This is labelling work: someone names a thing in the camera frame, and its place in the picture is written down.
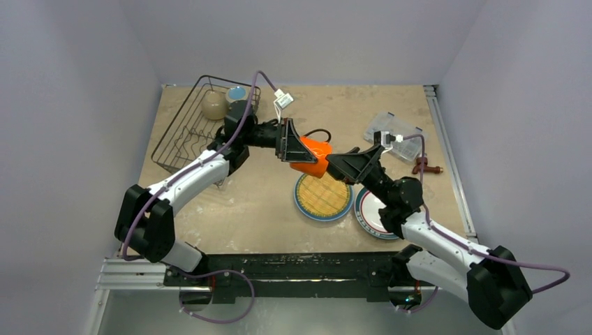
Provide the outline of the blue butterfly mug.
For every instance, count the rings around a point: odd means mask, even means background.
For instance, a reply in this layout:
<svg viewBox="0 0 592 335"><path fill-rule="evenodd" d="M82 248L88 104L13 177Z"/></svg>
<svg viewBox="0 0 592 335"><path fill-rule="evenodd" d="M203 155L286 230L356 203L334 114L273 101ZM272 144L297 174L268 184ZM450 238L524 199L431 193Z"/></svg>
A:
<svg viewBox="0 0 592 335"><path fill-rule="evenodd" d="M230 111L243 112L250 94L250 87L234 86L229 88L229 90L227 90L225 93L228 109Z"/></svg>

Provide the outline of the red translucent cup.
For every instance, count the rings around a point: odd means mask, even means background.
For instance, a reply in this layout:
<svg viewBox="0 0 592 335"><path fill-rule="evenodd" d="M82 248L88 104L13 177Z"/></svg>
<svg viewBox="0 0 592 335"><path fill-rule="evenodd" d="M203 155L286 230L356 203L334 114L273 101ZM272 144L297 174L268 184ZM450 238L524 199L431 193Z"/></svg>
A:
<svg viewBox="0 0 592 335"><path fill-rule="evenodd" d="M318 141L309 138L310 135L318 132L325 133L327 135L327 139L325 141ZM327 171L329 163L326 157L332 153L332 146L330 145L332 134L324 128L317 128L305 133L304 135L301 135L299 139L304 144L304 146L312 152L316 162L290 163L290 167L298 172L302 172L312 177L322 178Z"/></svg>

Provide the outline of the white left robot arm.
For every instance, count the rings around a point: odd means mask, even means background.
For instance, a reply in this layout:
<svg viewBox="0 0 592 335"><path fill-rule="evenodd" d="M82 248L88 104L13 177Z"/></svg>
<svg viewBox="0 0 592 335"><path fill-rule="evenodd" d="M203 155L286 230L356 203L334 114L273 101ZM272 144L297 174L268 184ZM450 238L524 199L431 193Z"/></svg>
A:
<svg viewBox="0 0 592 335"><path fill-rule="evenodd" d="M175 216L206 188L240 168L250 147L273 148L293 169L315 177L325 173L325 156L332 150L328 142L299 135L291 118L259 123L250 102L233 103L213 142L192 163L148 188L136 184L125 192L114 230L122 242L123 259L161 262L180 269L190 285L204 283L207 256L176 237Z"/></svg>

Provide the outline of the white ceramic bowl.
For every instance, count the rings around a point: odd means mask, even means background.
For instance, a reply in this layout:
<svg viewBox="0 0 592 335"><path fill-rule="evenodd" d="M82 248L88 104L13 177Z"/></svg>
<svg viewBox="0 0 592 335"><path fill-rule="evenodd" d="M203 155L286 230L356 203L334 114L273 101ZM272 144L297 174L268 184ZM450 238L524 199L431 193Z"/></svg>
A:
<svg viewBox="0 0 592 335"><path fill-rule="evenodd" d="M205 93L201 102L202 115L212 121L224 119L228 113L228 104L225 96L217 91Z"/></svg>

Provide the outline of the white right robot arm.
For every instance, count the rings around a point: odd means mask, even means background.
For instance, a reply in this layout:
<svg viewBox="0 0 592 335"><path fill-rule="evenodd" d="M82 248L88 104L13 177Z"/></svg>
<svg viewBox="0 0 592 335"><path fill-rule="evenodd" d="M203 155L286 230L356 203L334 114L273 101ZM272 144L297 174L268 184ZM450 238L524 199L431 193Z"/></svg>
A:
<svg viewBox="0 0 592 335"><path fill-rule="evenodd" d="M390 178L380 163L383 148L329 154L327 173L346 184L361 184L383 203L382 226L419 249L392 265L394 279L408 284L426 281L465 301L492 329L502 328L533 298L514 255L460 237L431 220L424 206L422 182L415 177Z"/></svg>

